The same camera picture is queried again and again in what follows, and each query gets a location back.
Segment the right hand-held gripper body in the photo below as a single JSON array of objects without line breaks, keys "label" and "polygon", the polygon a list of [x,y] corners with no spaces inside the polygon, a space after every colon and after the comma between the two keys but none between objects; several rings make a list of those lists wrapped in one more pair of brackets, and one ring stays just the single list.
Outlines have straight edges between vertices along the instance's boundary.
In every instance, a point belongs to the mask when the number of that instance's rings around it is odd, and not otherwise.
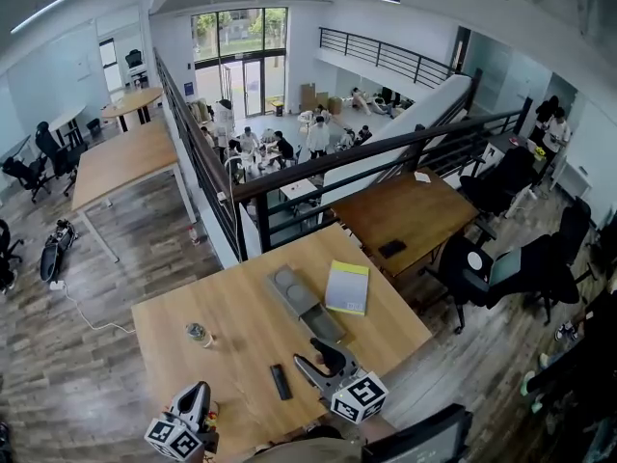
[{"label": "right hand-held gripper body", "polygon": [[323,379],[321,394],[333,414],[361,423],[381,411],[389,390],[373,371],[348,366]]}]

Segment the black remote control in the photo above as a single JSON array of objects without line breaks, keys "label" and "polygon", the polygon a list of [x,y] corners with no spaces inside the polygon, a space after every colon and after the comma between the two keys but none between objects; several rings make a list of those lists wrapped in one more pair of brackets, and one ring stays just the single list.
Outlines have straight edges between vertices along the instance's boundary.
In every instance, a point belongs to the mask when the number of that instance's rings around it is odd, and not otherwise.
[{"label": "black remote control", "polygon": [[283,367],[280,364],[270,366],[270,371],[281,400],[289,400],[293,397]]}]

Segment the grey storage box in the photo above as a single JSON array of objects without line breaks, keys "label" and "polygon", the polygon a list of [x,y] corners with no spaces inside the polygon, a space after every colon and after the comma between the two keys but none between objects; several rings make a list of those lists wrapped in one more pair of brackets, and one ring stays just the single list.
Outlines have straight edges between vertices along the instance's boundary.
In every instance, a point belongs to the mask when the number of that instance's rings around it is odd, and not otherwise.
[{"label": "grey storage box", "polygon": [[274,297],[283,304],[289,315],[312,337],[339,343],[345,330],[329,314],[317,295],[288,265],[270,273],[266,278]]}]

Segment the person's right forearm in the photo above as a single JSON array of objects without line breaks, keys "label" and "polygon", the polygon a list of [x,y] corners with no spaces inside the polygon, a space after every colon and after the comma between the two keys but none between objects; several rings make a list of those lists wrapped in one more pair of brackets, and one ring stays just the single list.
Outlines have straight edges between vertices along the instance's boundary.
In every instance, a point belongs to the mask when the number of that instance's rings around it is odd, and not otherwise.
[{"label": "person's right forearm", "polygon": [[381,415],[373,415],[365,421],[362,421],[358,425],[358,428],[368,444],[380,441],[397,432],[397,429]]}]

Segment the clear glass bottle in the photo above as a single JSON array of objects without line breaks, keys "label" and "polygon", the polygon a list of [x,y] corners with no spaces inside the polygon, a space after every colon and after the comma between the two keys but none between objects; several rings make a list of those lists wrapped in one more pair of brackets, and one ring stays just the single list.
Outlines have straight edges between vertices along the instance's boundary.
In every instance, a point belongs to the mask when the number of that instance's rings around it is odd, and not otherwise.
[{"label": "clear glass bottle", "polygon": [[197,322],[187,324],[185,330],[187,336],[202,348],[208,348],[214,342],[214,336],[209,333],[204,326]]}]

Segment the grey booklet yellow edge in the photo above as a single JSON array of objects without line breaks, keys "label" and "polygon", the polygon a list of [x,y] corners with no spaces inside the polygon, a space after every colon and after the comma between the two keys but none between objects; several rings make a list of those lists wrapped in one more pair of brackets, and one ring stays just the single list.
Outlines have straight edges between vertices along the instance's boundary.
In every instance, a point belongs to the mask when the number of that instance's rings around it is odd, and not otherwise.
[{"label": "grey booklet yellow edge", "polygon": [[325,306],[331,311],[365,315],[369,268],[334,260],[325,292]]}]

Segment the black curved panel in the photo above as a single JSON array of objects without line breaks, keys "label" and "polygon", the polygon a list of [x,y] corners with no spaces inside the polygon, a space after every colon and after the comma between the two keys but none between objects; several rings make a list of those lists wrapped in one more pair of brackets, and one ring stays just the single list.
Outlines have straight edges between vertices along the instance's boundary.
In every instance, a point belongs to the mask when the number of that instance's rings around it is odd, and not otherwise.
[{"label": "black curved panel", "polygon": [[427,419],[362,447],[361,463],[460,463],[473,414],[452,403]]}]

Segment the dark wooden table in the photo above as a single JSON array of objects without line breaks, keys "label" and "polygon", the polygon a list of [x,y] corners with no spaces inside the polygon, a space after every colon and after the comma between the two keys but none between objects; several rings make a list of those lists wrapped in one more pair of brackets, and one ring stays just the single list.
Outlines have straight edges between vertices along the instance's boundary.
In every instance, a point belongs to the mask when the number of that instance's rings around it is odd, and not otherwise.
[{"label": "dark wooden table", "polygon": [[[393,278],[437,250],[465,229],[478,210],[430,170],[431,183],[404,174],[371,185],[332,205],[339,222],[357,237],[382,270]],[[378,249],[399,239],[407,248],[390,259]]]}]

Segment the office chair teal back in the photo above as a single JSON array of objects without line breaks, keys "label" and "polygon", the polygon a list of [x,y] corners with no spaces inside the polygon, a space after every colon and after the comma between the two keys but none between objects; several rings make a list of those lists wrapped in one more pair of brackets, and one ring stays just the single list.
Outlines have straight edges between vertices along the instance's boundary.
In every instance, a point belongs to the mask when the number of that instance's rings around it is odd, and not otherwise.
[{"label": "office chair teal back", "polygon": [[569,265],[551,257],[548,250],[531,250],[529,246],[504,254],[494,262],[485,307],[491,309],[502,298],[516,293],[532,294],[531,302],[543,301],[545,326],[551,322],[555,305],[573,305],[579,301],[577,283]]}]

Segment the black slatted railing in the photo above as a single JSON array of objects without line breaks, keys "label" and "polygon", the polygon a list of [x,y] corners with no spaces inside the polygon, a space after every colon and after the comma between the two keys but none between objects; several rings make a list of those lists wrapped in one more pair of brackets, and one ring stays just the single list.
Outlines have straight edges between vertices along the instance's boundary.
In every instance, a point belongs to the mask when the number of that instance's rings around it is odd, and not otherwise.
[{"label": "black slatted railing", "polygon": [[153,54],[172,116],[169,120],[170,131],[177,134],[182,145],[181,167],[186,174],[192,201],[199,208],[210,239],[220,242],[216,248],[219,260],[225,267],[231,267],[246,260],[248,256],[228,172],[218,154],[210,147],[160,54],[157,51]]}]

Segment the white desk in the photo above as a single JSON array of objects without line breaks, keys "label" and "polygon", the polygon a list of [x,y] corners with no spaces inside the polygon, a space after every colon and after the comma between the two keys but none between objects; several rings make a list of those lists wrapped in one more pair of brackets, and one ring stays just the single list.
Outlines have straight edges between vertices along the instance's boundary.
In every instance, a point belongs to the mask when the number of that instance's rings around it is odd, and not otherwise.
[{"label": "white desk", "polygon": [[[534,156],[534,163],[532,169],[536,174],[539,174],[546,165],[546,157],[543,154],[539,154],[536,151],[536,144],[526,137],[514,135],[513,133],[503,133],[493,135],[489,138],[488,144],[482,155],[484,164],[478,169],[479,175],[485,175],[489,173],[495,166],[497,166],[505,154],[514,148],[523,147]],[[510,207],[503,214],[504,218],[510,218],[519,209],[523,208],[523,202],[526,199],[536,199],[536,196],[531,191],[532,183],[529,182],[521,191],[514,197]]]}]

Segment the long light wooden table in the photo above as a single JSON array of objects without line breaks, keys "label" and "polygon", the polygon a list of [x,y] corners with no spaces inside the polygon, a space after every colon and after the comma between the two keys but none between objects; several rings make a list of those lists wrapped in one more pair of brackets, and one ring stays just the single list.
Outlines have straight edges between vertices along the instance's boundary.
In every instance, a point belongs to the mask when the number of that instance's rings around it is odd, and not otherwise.
[{"label": "long light wooden table", "polygon": [[97,231],[87,211],[97,204],[109,204],[111,196],[164,173],[174,176],[189,220],[195,224],[197,216],[179,158],[163,121],[135,127],[80,156],[71,209],[112,262],[118,262],[119,258]]}]

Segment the round wooden table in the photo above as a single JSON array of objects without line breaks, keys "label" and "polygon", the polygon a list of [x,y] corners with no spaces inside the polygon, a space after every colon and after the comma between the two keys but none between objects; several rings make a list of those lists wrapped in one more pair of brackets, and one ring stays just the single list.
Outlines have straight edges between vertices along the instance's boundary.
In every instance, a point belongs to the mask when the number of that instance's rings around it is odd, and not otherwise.
[{"label": "round wooden table", "polygon": [[129,113],[136,112],[140,125],[149,123],[148,107],[151,103],[155,103],[162,94],[163,89],[161,87],[135,90],[125,94],[118,101],[105,106],[101,111],[101,118],[104,120],[116,119],[120,123],[121,131],[127,132],[128,126],[125,117]]}]

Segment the black balcony railing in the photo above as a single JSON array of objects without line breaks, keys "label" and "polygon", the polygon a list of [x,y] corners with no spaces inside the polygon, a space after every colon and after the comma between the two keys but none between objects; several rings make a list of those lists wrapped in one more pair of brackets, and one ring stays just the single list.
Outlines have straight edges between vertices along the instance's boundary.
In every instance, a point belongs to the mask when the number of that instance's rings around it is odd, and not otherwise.
[{"label": "black balcony railing", "polygon": [[398,45],[320,27],[319,47],[394,72],[423,87],[435,89],[457,71]]}]

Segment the linear ceiling light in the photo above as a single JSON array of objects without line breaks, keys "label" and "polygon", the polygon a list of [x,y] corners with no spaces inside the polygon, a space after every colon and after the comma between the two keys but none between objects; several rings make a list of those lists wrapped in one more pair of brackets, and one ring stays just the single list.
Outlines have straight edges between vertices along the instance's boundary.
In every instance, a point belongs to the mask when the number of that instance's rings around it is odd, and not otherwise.
[{"label": "linear ceiling light", "polygon": [[24,20],[16,24],[11,29],[10,34],[14,35],[20,32],[23,28],[27,27],[28,25],[30,25],[31,23],[33,23],[35,20],[42,17],[43,15],[51,12],[52,10],[55,10],[57,7],[64,4],[66,1],[68,0],[54,0],[51,3],[47,4],[46,6],[42,7],[41,9],[35,11],[32,15],[28,16],[27,18],[25,18]]}]

